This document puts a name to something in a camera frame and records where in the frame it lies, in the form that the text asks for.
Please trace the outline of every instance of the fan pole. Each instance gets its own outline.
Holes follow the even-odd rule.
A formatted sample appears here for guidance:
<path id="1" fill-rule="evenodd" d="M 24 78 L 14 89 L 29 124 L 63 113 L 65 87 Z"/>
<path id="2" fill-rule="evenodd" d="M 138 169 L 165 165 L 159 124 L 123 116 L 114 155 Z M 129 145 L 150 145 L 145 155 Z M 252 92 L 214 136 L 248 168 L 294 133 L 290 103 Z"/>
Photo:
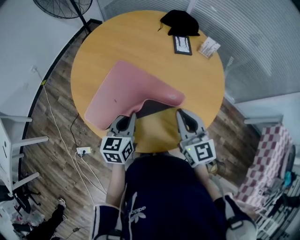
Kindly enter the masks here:
<path id="1" fill-rule="evenodd" d="M 81 12 L 80 12 L 80 10 L 79 10 L 77 4 L 75 3 L 75 1 L 74 1 L 74 0 L 70 0 L 70 2 L 72 3 L 72 5 L 73 5 L 75 11 L 77 12 L 78 16 L 80 17 L 80 19 L 81 19 L 82 23 L 84 24 L 85 28 L 88 30 L 89 33 L 91 33 L 92 31 L 90 30 L 90 27 L 89 27 L 88 24 L 86 23 L 86 21 L 85 21 L 83 15 L 81 14 Z"/>

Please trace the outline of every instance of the black picture frame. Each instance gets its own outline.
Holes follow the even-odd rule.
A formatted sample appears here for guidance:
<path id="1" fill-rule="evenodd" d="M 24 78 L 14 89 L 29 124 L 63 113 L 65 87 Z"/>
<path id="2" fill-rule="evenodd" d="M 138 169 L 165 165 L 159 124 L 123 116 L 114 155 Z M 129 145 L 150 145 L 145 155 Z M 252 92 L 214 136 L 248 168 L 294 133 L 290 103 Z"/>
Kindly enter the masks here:
<path id="1" fill-rule="evenodd" d="M 180 37 L 180 38 L 185 38 L 186 39 L 186 42 L 188 44 L 188 49 L 189 49 L 189 52 L 182 52 L 182 51 L 179 51 L 176 47 L 176 38 L 179 38 L 180 36 L 173 36 L 173 44 L 174 44 L 174 52 L 176 54 L 184 54 L 184 55 L 192 55 L 192 48 L 191 48 L 191 43 L 189 41 L 189 37 L 188 36 L 185 36 L 185 37 Z"/>

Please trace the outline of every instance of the round wooden table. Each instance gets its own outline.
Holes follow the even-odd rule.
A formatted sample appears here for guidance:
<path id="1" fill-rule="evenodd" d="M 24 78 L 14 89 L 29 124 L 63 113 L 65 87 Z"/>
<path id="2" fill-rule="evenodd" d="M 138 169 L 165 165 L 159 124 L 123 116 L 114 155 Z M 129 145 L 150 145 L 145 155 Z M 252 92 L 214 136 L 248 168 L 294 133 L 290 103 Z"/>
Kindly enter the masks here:
<path id="1" fill-rule="evenodd" d="M 208 127 L 216 117 L 224 95 L 224 72 L 219 55 L 210 59 L 197 52 L 206 36 L 190 37 L 192 56 L 174 54 L 170 27 L 160 28 L 159 11 L 135 11 L 116 16 L 97 27 L 83 42 L 71 73 L 75 106 L 89 128 L 106 135 L 84 118 L 85 111 L 102 81 L 118 60 L 128 61 L 181 91 L 186 99 L 181 108 L 203 119 Z M 162 152 L 177 147 L 177 108 L 137 119 L 137 152 Z"/>

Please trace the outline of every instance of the white cable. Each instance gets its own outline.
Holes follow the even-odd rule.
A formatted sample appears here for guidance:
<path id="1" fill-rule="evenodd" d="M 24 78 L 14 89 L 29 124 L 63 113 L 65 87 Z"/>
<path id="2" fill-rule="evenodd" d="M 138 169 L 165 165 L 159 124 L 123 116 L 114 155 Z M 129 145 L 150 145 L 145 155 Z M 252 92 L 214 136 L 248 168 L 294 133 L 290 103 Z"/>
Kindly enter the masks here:
<path id="1" fill-rule="evenodd" d="M 107 194 L 106 192 L 104 192 L 105 191 L 105 189 L 104 189 L 104 191 L 103 190 L 101 190 L 100 188 L 98 188 L 94 183 L 92 183 L 91 181 L 90 181 L 90 179 L 83 173 L 83 171 L 81 170 L 81 168 L 80 168 L 80 166 L 79 166 L 79 164 L 78 164 L 78 162 L 77 162 L 77 159 L 76 159 L 76 153 L 75 153 L 75 155 L 74 155 L 74 159 L 75 159 L 75 162 L 76 162 L 76 164 L 77 164 L 77 166 L 78 166 L 78 168 L 79 168 L 79 170 L 81 171 L 81 173 L 85 176 L 85 178 L 90 182 L 90 184 L 91 185 L 93 185 L 95 188 L 97 188 L 100 192 L 102 192 L 103 194 Z"/>
<path id="2" fill-rule="evenodd" d="M 86 161 L 84 161 L 84 159 L 83 159 L 82 157 L 81 157 L 81 160 L 82 160 L 82 161 L 90 168 L 90 170 L 91 170 L 91 172 L 94 174 L 95 178 L 97 178 L 97 180 L 98 180 L 100 186 L 101 186 L 102 189 L 105 191 L 105 194 L 107 194 L 105 188 L 103 187 L 103 185 L 102 185 L 102 183 L 100 182 L 99 178 L 95 175 L 94 171 L 91 169 L 90 165 L 88 165 L 88 164 L 86 163 Z"/>
<path id="3" fill-rule="evenodd" d="M 51 105 L 50 105 L 50 102 L 49 102 L 49 98 L 48 98 L 48 94 L 47 94 L 45 85 L 43 85 L 43 87 L 44 87 L 44 90 L 45 90 L 45 93 L 46 93 L 47 102 L 48 102 L 49 107 L 50 107 L 50 112 L 51 112 L 51 115 L 52 115 L 52 117 L 53 117 L 53 120 L 54 120 L 54 123 L 55 123 L 55 125 L 56 125 L 56 128 L 57 128 L 57 130 L 58 130 L 58 132 L 59 132 L 59 134 L 60 134 L 60 138 L 61 138 L 62 142 L 65 144 L 66 150 L 67 150 L 69 156 L 71 157 L 72 162 L 73 162 L 73 164 L 74 164 L 76 170 L 78 171 L 78 169 L 77 169 L 77 167 L 76 167 L 76 164 L 75 164 L 75 162 L 74 162 L 74 160 L 73 160 L 73 158 L 72 158 L 72 156 L 71 156 L 71 154 L 70 154 L 70 152 L 69 152 L 69 150 L 68 150 L 68 148 L 67 148 L 67 145 L 66 145 L 65 141 L 63 140 L 63 138 L 62 138 L 62 136 L 61 136 L 60 129 L 59 129 L 58 126 L 57 126 L 57 123 L 56 123 L 56 120 L 55 120 L 55 117 L 54 117 L 54 115 L 53 115 L 52 108 L 51 108 Z M 81 178 L 83 184 L 85 185 L 86 190 L 88 191 L 88 193 L 89 193 L 89 195 L 90 195 L 90 198 L 91 198 L 91 200 L 92 200 L 92 202 L 93 202 L 93 205 L 95 205 L 95 204 L 94 204 L 93 197 L 92 197 L 92 195 L 90 194 L 90 191 L 88 190 L 88 187 L 86 186 L 85 182 L 83 181 L 83 178 L 82 178 L 82 176 L 81 176 L 81 174 L 80 174 L 79 171 L 78 171 L 78 174 L 79 174 L 79 176 L 80 176 L 80 178 Z"/>

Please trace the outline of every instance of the electric fan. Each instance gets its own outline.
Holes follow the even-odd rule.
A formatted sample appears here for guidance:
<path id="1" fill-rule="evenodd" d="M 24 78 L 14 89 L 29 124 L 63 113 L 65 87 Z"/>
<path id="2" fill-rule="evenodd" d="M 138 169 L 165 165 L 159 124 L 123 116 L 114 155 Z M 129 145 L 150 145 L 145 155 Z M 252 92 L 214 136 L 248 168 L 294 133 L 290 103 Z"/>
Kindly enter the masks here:
<path id="1" fill-rule="evenodd" d="M 80 17 L 85 28 L 91 33 L 83 14 L 89 10 L 93 0 L 33 0 L 45 13 L 62 19 Z"/>

